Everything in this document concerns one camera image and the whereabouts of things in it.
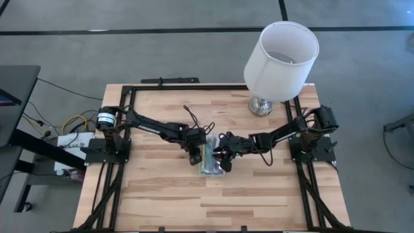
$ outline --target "black floor stripe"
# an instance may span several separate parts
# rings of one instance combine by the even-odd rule
[[[414,26],[385,26],[385,27],[309,27],[313,32],[374,32],[414,30]]]
[[[44,30],[44,31],[4,31],[0,36],[59,36],[59,35],[113,35],[113,34],[181,34],[181,33],[225,33],[261,32],[263,27],[226,28],[160,28],[160,29],[120,29],[120,30]],[[414,30],[414,26],[395,27],[309,27],[313,32],[372,32]]]
[[[285,0],[279,0],[280,13],[283,21],[288,21]]]
[[[3,15],[3,12],[6,10],[6,7],[7,7],[9,2],[10,2],[10,0],[5,0],[3,2],[3,4],[0,6],[0,17],[1,17],[1,15]]]
[[[263,27],[226,28],[158,28],[158,29],[115,29],[115,30],[45,30],[45,31],[4,31],[0,36],[48,36],[48,35],[111,35],[111,34],[173,34],[211,32],[261,32]]]

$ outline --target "clear plastic package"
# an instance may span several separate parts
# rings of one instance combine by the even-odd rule
[[[207,135],[206,144],[201,146],[202,162],[200,162],[200,175],[207,177],[222,177],[225,175],[220,168],[220,162],[213,157],[213,150],[219,146],[218,135]]]

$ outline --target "white lamp shade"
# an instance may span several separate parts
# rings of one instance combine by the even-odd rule
[[[305,26],[272,23],[260,34],[246,64],[247,87],[265,100],[290,100],[302,90],[318,53],[318,40]]]

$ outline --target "yellow cable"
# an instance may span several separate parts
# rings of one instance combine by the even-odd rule
[[[73,119],[75,119],[75,120],[76,120],[77,118],[81,118],[81,119],[83,119],[83,121],[84,121],[85,125],[83,125],[82,132],[83,132],[83,131],[85,131],[85,129],[86,129],[87,125],[88,125],[88,121],[86,120],[86,118],[85,118],[84,116],[81,116],[81,115],[76,115],[76,116],[72,116],[72,117],[70,117],[69,119],[67,119],[67,120],[65,121],[65,123],[63,123],[63,125],[62,125],[62,129],[61,129],[61,134],[62,134],[62,135],[64,135],[64,134],[65,134],[65,127],[66,127],[66,125],[68,124],[68,122],[70,122],[70,121],[71,121],[71,120],[73,120]]]
[[[40,127],[40,126],[38,126],[37,124],[33,124],[31,121],[30,121],[30,119],[29,118],[27,118],[27,117],[25,117],[25,116],[21,116],[21,117],[23,117],[24,119],[26,119],[27,120],[27,122],[33,127],[33,128],[36,128],[36,129],[38,129],[43,135],[45,134],[45,132],[42,130],[42,128]]]

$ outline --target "black desk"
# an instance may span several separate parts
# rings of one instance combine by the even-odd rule
[[[40,67],[36,65],[0,65],[0,88],[21,100],[21,105],[0,106],[0,203],[3,200],[11,173],[19,170],[32,173],[35,164],[19,160],[23,149],[46,156],[67,166],[85,171],[84,160],[57,148],[44,140],[16,129],[28,99],[36,84]],[[31,183],[26,181],[15,212],[21,212],[30,191]]]

